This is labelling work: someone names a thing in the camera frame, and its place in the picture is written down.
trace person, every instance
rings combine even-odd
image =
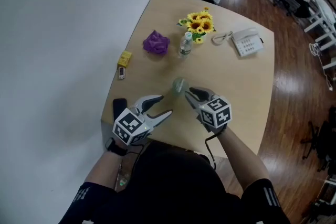
[[[229,127],[217,139],[244,190],[241,199],[225,191],[208,159],[155,142],[117,193],[113,188],[125,145],[116,140],[92,168],[60,224],[290,223],[261,159]]]

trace black phone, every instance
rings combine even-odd
[[[113,119],[116,120],[117,117],[127,108],[127,100],[125,98],[114,99],[113,103]]]

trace bottle cap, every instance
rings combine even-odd
[[[193,34],[191,34],[191,32],[185,32],[185,34],[184,34],[184,37],[185,37],[185,39],[192,39],[193,38]]]

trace black shirt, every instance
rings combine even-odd
[[[209,163],[191,152],[144,152],[126,189],[84,183],[60,224],[289,223],[272,183],[260,179],[241,199],[229,194]]]

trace wooden table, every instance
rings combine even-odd
[[[256,27],[265,49],[240,58],[232,41],[214,46],[209,34],[206,41],[195,44],[187,59],[178,57],[180,39],[185,27],[176,25],[188,13],[200,12],[204,6],[214,17],[217,33]],[[168,53],[157,56],[143,50],[142,42],[156,30],[171,40]],[[200,0],[150,0],[142,14],[127,51],[133,53],[126,78],[114,76],[102,114],[104,122],[113,124],[112,101],[126,98],[131,106],[139,97],[162,94],[165,98],[148,113],[155,115],[166,109],[174,112],[156,127],[149,138],[189,150],[208,154],[204,140],[209,134],[196,120],[196,112],[183,94],[172,92],[175,78],[185,78],[190,86],[212,89],[232,104],[230,128],[253,152],[258,153],[263,138],[271,100],[274,76],[274,34],[260,24],[222,7]],[[209,141],[215,156],[226,157],[218,140]]]

